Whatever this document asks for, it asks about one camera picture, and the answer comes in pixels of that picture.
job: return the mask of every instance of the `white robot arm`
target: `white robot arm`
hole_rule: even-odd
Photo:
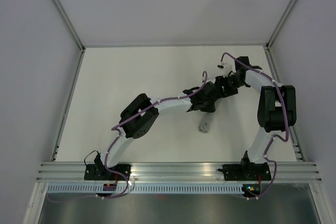
[[[262,167],[266,164],[268,168],[264,151],[272,136],[285,130],[283,110],[276,106],[279,97],[274,82],[260,74],[262,72],[260,67],[251,66],[248,57],[239,57],[238,61],[243,64],[235,64],[235,73],[231,71],[232,67],[229,64],[222,63],[218,67],[223,70],[223,75],[212,79],[206,78],[200,88],[184,90],[177,97],[158,99],[149,98],[146,94],[136,97],[121,113],[120,124],[112,128],[112,130],[118,130],[119,138],[105,153],[97,155],[94,160],[96,168],[101,169],[102,173],[104,167],[116,166],[128,146],[134,140],[144,136],[157,117],[197,110],[213,113],[218,99],[237,94],[238,88],[242,86],[252,87],[260,94],[258,106],[260,128],[251,148],[245,153],[241,166],[249,173],[252,169],[258,170],[259,164]],[[281,83],[276,85],[285,103],[288,125],[292,126],[296,122],[295,89],[293,86],[283,86]]]

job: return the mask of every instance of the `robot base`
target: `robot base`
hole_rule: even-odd
[[[247,152],[241,159],[240,164],[223,165],[223,169],[218,169],[224,174],[225,181],[259,181],[259,176],[263,181],[272,179],[267,163],[251,163]]]
[[[112,168],[110,168],[111,170],[114,170],[116,172],[120,172],[123,175],[125,175],[125,177],[127,179],[130,179],[130,175],[131,175],[131,165],[128,164],[118,164]],[[106,181],[111,181],[111,180],[115,180],[115,174],[114,173],[110,173],[109,171],[105,171],[104,173],[100,173],[98,172],[96,165],[95,164],[90,164],[87,165],[87,168],[85,170],[85,175],[84,175],[84,180],[106,180]],[[118,176],[118,180],[121,181],[125,181],[125,179],[120,176]]]

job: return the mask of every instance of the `purple cable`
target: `purple cable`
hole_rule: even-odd
[[[225,52],[223,53],[222,55],[222,58],[221,58],[221,62],[223,62],[223,58],[225,55],[228,55],[229,57],[231,57],[232,59],[234,59],[236,62],[238,62],[239,64],[241,64],[242,66],[244,66],[245,68],[249,69],[249,70],[252,70],[253,72],[256,72],[256,73],[259,73],[261,74],[262,76],[266,77],[268,80],[270,80],[275,89],[277,90],[277,94],[278,94],[278,97],[279,97],[279,100],[280,100],[280,103],[281,103],[281,108],[282,108],[282,113],[284,115],[283,119],[285,121],[285,131],[286,131],[286,136],[285,138],[283,138],[282,136],[278,135],[278,134],[274,134],[273,136],[276,136],[278,137],[279,139],[281,139],[283,142],[287,142],[288,139],[289,139],[289,126],[288,126],[288,118],[287,118],[287,112],[286,112],[286,107],[285,107],[285,102],[284,102],[284,99],[281,95],[281,92],[280,92],[280,89],[278,87],[278,85],[276,84],[276,82],[273,80],[273,78],[263,72],[260,72],[254,68],[251,68],[250,66],[242,63],[240,60],[237,60],[235,57],[233,57],[231,54],[229,54],[228,52]],[[258,199],[260,197],[262,197],[263,195],[265,195],[265,193],[269,190],[269,188],[273,185],[274,183],[274,180],[275,180],[275,177],[277,175],[277,162],[275,160],[270,160],[266,155],[267,155],[267,152],[269,150],[269,148],[271,147],[272,143],[274,142],[274,138],[272,137],[271,140],[269,141],[268,145],[266,146],[266,149],[264,151],[264,156],[265,156],[265,160],[267,162],[271,162],[271,163],[274,163],[274,173],[273,173],[273,177],[271,179],[271,182],[268,184],[267,188],[259,195],[259,196],[256,196],[256,197],[249,197],[249,199]]]
[[[51,203],[65,203],[65,202],[69,202],[75,199],[85,199],[85,198],[95,198],[95,196],[94,195],[83,195],[83,196],[74,197],[70,199],[64,199],[64,200],[53,200],[53,199],[50,199],[49,194],[46,194],[47,201]]]
[[[224,58],[225,55],[228,55],[228,56],[231,57],[234,61],[238,62],[239,64],[241,64],[241,65],[244,66],[245,68],[247,68],[247,69],[249,69],[249,70],[251,70],[251,71],[253,71],[253,72],[256,72],[256,73],[261,74],[262,76],[266,77],[268,80],[270,80],[270,81],[274,84],[274,87],[275,87],[275,89],[277,90],[277,94],[278,94],[278,97],[279,97],[279,100],[280,100],[280,103],[281,103],[282,113],[283,113],[283,115],[284,115],[283,119],[284,119],[284,121],[285,121],[285,131],[286,131],[286,136],[285,136],[285,138],[283,138],[282,136],[280,136],[280,135],[278,135],[278,134],[275,134],[274,136],[280,138],[283,142],[287,142],[288,139],[289,139],[289,126],[288,126],[287,112],[286,112],[286,107],[285,107],[284,99],[283,99],[283,97],[282,97],[282,95],[281,95],[280,89],[279,89],[278,85],[276,84],[276,82],[273,80],[273,78],[272,78],[271,76],[269,76],[269,75],[267,75],[267,74],[265,74],[265,73],[263,73],[263,72],[261,72],[261,71],[258,71],[258,70],[254,69],[254,68],[251,68],[250,66],[248,66],[248,65],[246,65],[246,64],[244,64],[244,63],[242,63],[240,60],[237,60],[234,56],[232,56],[232,55],[229,54],[228,52],[223,53],[222,58],[220,59],[221,62],[223,62],[223,58]]]
[[[194,94],[198,93],[203,87],[204,85],[206,84],[206,80],[208,79],[208,73],[206,71],[203,71],[203,78],[204,78],[204,82],[202,83],[202,85],[196,90],[194,91],[193,93],[189,94],[189,95],[185,95],[183,97],[168,97],[168,98],[163,98],[161,99],[160,102],[165,102],[165,101],[171,101],[171,100],[179,100],[179,99],[185,99],[185,98],[188,98],[188,97],[191,97],[193,96]],[[154,102],[153,104],[149,105],[147,108],[143,109],[142,111],[140,111],[139,113],[131,116],[130,118],[126,119],[125,121],[117,124],[116,126],[114,126],[111,130],[116,130],[118,128],[120,128],[121,126],[123,126],[124,124],[132,121],[134,118],[137,118],[139,115],[141,115],[142,113],[146,112],[147,110],[149,110],[150,108],[154,107],[155,105],[157,105],[159,102],[156,101]]]
[[[203,78],[204,78],[204,82],[202,83],[202,85],[196,90],[194,91],[193,93],[189,94],[189,95],[185,95],[183,97],[168,97],[168,98],[163,98],[161,99],[160,102],[165,102],[165,101],[171,101],[171,100],[179,100],[179,99],[185,99],[185,98],[189,98],[191,96],[193,96],[194,94],[198,93],[203,87],[204,85],[206,84],[206,80],[208,79],[208,74],[206,71],[203,71]],[[112,131],[118,131],[119,133],[119,136],[117,136],[114,141],[112,142],[112,144],[109,146],[108,150],[107,150],[107,155],[105,155],[105,160],[104,160],[104,166],[105,166],[105,169],[108,170],[109,172],[111,173],[115,173],[115,174],[118,174],[120,176],[122,176],[125,181],[126,181],[126,188],[124,189],[124,191],[122,191],[121,193],[119,193],[118,195],[115,195],[115,196],[109,196],[109,197],[106,197],[106,198],[110,198],[110,199],[114,199],[114,198],[119,198],[121,196],[123,196],[125,194],[125,192],[127,191],[128,189],[128,179],[125,175],[123,175],[122,173],[120,172],[116,172],[114,170],[111,170],[108,168],[107,166],[107,159],[108,159],[108,155],[110,153],[110,150],[112,149],[112,147],[115,145],[115,143],[117,142],[117,140],[120,138],[121,136],[121,131],[120,131],[120,127],[123,126],[124,124],[132,121],[134,118],[138,117],[139,115],[141,115],[142,113],[146,112],[147,110],[149,110],[150,108],[154,107],[155,105],[159,104],[159,101],[156,101],[154,103],[152,103],[151,105],[149,105],[147,108],[143,109],[142,111],[140,111],[139,113],[131,116],[130,118],[126,119],[125,121],[119,123],[118,125],[114,126],[111,130]]]
[[[109,146],[109,148],[107,149],[107,154],[105,155],[105,160],[104,160],[104,166],[105,166],[105,169],[106,170],[108,170],[109,172],[111,172],[111,173],[114,173],[114,174],[118,174],[118,175],[120,175],[121,177],[123,177],[124,179],[125,179],[125,181],[126,181],[126,187],[125,187],[125,189],[124,189],[124,191],[122,191],[121,193],[119,193],[119,194],[117,194],[117,195],[111,195],[111,196],[108,196],[108,197],[105,197],[105,198],[107,198],[107,199],[115,199],[115,198],[119,198],[119,197],[121,197],[121,196],[123,196],[125,193],[126,193],[126,191],[127,191],[127,189],[128,189],[128,179],[127,179],[127,177],[125,176],[125,175],[123,175],[122,173],[120,173],[120,172],[117,172],[116,170],[111,170],[111,169],[109,169],[108,168],[108,166],[107,166],[107,158],[108,158],[108,156],[109,156],[109,153],[110,153],[110,150],[112,149],[112,147],[114,146],[114,144],[118,141],[118,139],[120,138],[120,136],[121,136],[121,130],[120,129],[115,129],[115,131],[118,131],[118,133],[119,133],[119,135],[114,139],[114,141],[112,142],[112,144]]]

